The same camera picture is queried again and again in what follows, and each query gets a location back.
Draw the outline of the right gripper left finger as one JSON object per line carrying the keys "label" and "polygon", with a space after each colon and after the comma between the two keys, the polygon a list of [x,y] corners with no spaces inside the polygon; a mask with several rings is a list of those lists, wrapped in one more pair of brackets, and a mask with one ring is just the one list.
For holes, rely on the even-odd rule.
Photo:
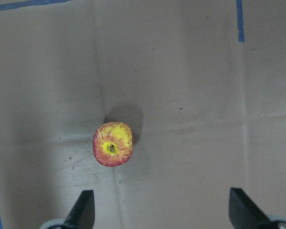
{"label": "right gripper left finger", "polygon": [[95,223],[93,190],[84,190],[61,225],[62,229],[92,229]]}

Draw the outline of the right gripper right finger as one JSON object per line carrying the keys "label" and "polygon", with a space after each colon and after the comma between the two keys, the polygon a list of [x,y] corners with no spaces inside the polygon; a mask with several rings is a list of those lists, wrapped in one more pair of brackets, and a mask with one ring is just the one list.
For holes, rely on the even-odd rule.
{"label": "right gripper right finger", "polygon": [[229,190],[228,216],[234,229],[286,229],[286,220],[270,219],[238,187]]}

